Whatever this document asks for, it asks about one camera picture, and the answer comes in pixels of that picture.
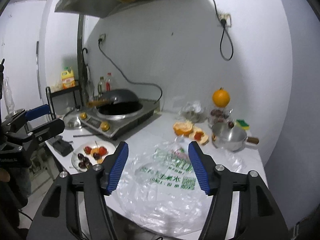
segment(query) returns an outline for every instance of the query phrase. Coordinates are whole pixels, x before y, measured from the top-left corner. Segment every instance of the black cable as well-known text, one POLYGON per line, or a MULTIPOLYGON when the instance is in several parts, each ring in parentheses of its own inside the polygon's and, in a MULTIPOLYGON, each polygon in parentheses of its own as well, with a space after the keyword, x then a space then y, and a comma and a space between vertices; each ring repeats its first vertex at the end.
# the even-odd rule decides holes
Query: black cable
POLYGON ((31 217, 29 217, 27 214, 23 213, 21 210, 18 209, 18 212, 24 216, 26 216, 27 218, 29 218, 31 220, 31 222, 33 221, 33 219, 31 217))
POLYGON ((159 99, 158 99, 156 102, 158 102, 158 101, 160 100, 160 98, 162 97, 163 91, 162 91, 162 89, 161 89, 161 87, 160 87, 159 85, 154 84, 154 83, 133 82, 133 81, 129 80, 129 79, 125 76, 125 74, 123 73, 123 71, 116 65, 116 63, 114 63, 114 62, 112 61, 112 59, 111 59, 110 57, 108 57, 108 56, 102 51, 102 49, 100 48, 100 43, 101 43, 101 39, 98 40, 98 46, 99 46, 99 49, 100 49, 101 53, 113 64, 113 66, 122 74, 122 76, 124 77, 124 79, 125 79, 128 83, 130 83, 130 84, 132 84, 132 85, 154 86, 154 87, 159 88, 159 90, 161 91, 161 95, 160 95, 159 99))
POLYGON ((85 238, 87 239, 87 240, 89 240, 89 238, 85 235, 85 233, 83 232, 83 231, 81 231, 82 232, 82 234, 85 236, 85 238))
POLYGON ((212 1, 213 1, 213 3, 214 3, 214 9, 215 9, 215 11, 216 11, 217 19, 218 19, 218 21, 220 22, 220 24, 221 24, 221 26, 222 26, 222 28, 223 28, 222 37, 221 37, 221 41, 220 41, 220 54, 221 54, 221 57, 222 57, 225 61, 229 61, 229 60, 231 60, 232 57, 233 57, 233 43, 232 43, 232 40, 231 40, 231 38, 230 38, 230 35, 229 35, 229 33, 228 33, 227 29, 226 29, 226 23, 227 23, 227 22, 225 22, 225 24, 223 24, 223 21, 225 21, 225 19, 222 19, 221 21, 219 20, 219 15, 218 15, 218 10, 217 10, 216 1, 215 1, 215 0, 212 0, 212 1), (225 56, 223 55, 222 48, 221 48, 224 33, 226 33, 227 37, 229 38, 230 45, 231 45, 231 56, 230 56, 230 58, 227 58, 227 57, 225 57, 225 56))
POLYGON ((229 61, 229 60, 231 60, 232 57, 233 57, 233 44, 232 44, 231 38, 230 38, 230 36, 229 36, 229 33, 228 33, 227 29, 226 29, 227 21, 226 21, 225 19, 221 19, 220 23, 221 23, 221 26, 223 27, 223 32, 222 32, 221 41, 220 41, 220 54, 221 54, 221 57, 222 57, 225 61, 229 61), (229 41, 230 41, 230 44, 231 44, 232 52, 231 52, 230 58, 226 58, 226 57, 223 55, 222 48, 221 48, 224 33, 226 33, 226 35, 228 36, 229 41))

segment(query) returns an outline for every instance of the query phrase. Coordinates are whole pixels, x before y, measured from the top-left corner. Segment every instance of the fruit slice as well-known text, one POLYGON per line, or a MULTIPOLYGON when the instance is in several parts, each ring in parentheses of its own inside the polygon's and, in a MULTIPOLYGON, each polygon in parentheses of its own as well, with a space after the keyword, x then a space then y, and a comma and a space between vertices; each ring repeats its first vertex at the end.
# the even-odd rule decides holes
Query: fruit slice
POLYGON ((94 153, 98 153, 99 148, 93 148, 90 152, 91 156, 93 157, 94 153))
POLYGON ((212 101, 217 107, 225 108, 230 102, 230 95, 223 88, 220 88, 213 93, 212 101))
POLYGON ((202 131, 199 131, 199 132, 196 132, 195 133, 195 136, 194 136, 194 139, 196 140, 196 141, 200 141, 201 140, 201 137, 203 136, 203 132, 202 131))
POLYGON ((188 136, 192 132, 192 129, 193 129, 193 124, 190 121, 176 122, 173 125, 173 130, 178 136, 180 135, 188 136))
POLYGON ((189 135, 189 139, 191 139, 192 141, 196 140, 197 143, 199 143, 201 145, 204 145, 204 144, 206 144, 208 142, 209 136, 201 128, 194 126, 193 127, 193 132, 189 135), (196 140, 195 139, 195 135, 196 134, 198 134, 198 135, 202 134, 200 140, 196 140))

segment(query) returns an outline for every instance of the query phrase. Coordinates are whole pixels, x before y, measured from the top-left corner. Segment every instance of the tomato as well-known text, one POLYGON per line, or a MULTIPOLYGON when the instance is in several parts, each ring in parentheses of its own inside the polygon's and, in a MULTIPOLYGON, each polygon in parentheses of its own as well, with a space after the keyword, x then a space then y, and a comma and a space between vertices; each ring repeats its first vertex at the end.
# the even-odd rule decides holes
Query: tomato
POLYGON ((108 154, 108 150, 107 150, 105 147, 101 146, 101 147, 99 147, 99 149, 98 149, 98 153, 99 153, 101 156, 103 156, 103 155, 108 154))
POLYGON ((92 150, 92 148, 89 147, 89 146, 86 146, 86 147, 83 148, 83 151, 84 151, 85 154, 90 154, 91 150, 92 150))

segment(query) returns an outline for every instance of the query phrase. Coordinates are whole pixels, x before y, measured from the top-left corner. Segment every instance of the electrical outlet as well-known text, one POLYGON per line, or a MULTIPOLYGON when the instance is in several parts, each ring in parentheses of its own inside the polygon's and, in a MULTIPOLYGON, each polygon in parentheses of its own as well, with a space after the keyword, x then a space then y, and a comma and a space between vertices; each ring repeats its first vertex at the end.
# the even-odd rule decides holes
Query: electrical outlet
POLYGON ((226 27, 229 27, 229 28, 231 27, 231 14, 229 14, 229 13, 219 13, 218 16, 219 16, 219 21, 221 21, 222 19, 225 19, 227 21, 226 27))
POLYGON ((106 41, 106 34, 105 34, 105 33, 100 34, 100 35, 99 35, 99 40, 102 40, 102 41, 100 42, 101 45, 102 45, 103 43, 105 43, 105 41, 106 41))

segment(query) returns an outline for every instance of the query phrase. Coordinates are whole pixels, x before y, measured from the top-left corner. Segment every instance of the plate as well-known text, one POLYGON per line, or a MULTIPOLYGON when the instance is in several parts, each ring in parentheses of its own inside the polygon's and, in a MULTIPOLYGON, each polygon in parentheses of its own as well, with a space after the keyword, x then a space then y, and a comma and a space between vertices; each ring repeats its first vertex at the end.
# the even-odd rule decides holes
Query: plate
POLYGON ((81 162, 81 161, 78 159, 78 153, 83 154, 84 157, 88 157, 89 161, 92 163, 92 165, 98 164, 97 161, 91 156, 91 154, 87 155, 84 153, 84 150, 83 150, 83 148, 86 146, 89 146, 92 149, 97 148, 97 145, 98 145, 98 147, 103 146, 108 150, 108 154, 102 156, 102 159, 104 159, 108 155, 113 154, 116 150, 116 147, 114 146, 114 144, 107 142, 107 141, 90 141, 90 142, 82 144, 79 148, 77 148, 76 150, 73 151, 73 154, 71 156, 71 163, 77 171, 80 171, 80 172, 87 171, 87 169, 79 168, 79 162, 81 162))

